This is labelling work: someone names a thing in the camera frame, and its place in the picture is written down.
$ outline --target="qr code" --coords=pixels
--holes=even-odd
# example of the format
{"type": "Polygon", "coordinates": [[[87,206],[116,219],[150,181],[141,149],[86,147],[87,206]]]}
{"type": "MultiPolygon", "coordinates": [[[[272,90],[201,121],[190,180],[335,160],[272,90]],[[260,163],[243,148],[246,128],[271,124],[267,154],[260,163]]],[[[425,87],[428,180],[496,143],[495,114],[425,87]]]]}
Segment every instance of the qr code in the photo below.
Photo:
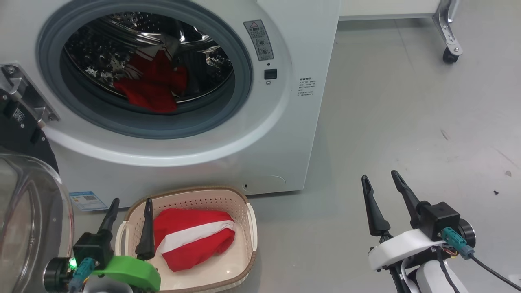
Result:
{"type": "Polygon", "coordinates": [[[20,109],[16,109],[16,111],[13,113],[13,118],[18,121],[18,123],[21,123],[24,119],[25,115],[20,111],[20,109]]]}

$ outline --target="red cloth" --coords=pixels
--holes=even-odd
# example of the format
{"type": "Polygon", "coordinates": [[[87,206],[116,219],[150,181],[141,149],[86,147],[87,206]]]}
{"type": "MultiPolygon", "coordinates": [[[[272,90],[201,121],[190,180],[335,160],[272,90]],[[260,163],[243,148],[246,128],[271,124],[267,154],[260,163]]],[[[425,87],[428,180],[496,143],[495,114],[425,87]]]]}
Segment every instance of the red cloth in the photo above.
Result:
{"type": "Polygon", "coordinates": [[[234,222],[226,212],[167,209],[154,219],[156,251],[173,272],[224,253],[234,237],[234,222]]]}
{"type": "Polygon", "coordinates": [[[129,103],[158,113],[177,109],[173,93],[181,94],[188,85],[186,67],[171,67],[171,56],[166,50],[158,50],[152,58],[136,52],[129,61],[127,77],[114,82],[114,87],[125,93],[129,103]]]}

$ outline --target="blue and white label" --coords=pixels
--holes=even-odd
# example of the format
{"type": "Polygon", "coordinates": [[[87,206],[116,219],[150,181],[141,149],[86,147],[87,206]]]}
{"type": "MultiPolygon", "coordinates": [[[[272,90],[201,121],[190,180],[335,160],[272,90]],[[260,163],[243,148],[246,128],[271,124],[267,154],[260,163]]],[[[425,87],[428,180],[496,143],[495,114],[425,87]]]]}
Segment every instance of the blue and white label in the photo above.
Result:
{"type": "Polygon", "coordinates": [[[71,201],[83,212],[106,210],[108,207],[92,192],[71,192],[71,201]]]}

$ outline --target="metal hinge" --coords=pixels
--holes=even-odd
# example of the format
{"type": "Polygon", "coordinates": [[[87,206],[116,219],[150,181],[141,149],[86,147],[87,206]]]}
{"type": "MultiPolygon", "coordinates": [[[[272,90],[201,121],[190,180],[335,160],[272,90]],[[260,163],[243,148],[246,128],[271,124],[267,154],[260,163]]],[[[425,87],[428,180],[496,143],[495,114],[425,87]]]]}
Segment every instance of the metal hinge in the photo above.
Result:
{"type": "Polygon", "coordinates": [[[0,97],[5,100],[11,98],[22,104],[40,128],[49,121],[59,121],[18,64],[0,64],[0,97]]]}

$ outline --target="white washing machine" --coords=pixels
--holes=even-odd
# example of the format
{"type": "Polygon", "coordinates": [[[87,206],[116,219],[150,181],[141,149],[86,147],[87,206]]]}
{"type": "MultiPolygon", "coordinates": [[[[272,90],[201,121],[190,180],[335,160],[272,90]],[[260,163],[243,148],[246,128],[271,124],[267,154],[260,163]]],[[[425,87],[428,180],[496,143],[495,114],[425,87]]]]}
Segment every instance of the white washing machine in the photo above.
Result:
{"type": "MultiPolygon", "coordinates": [[[[339,8],[340,0],[6,0],[0,97],[37,119],[84,210],[187,186],[301,190],[339,8]],[[113,83],[132,50],[160,43],[164,30],[179,52],[205,54],[207,72],[176,97],[176,111],[156,113],[113,83]]],[[[183,58],[173,62],[190,63],[183,58]]],[[[13,115],[22,129],[23,115],[13,115]]]]}

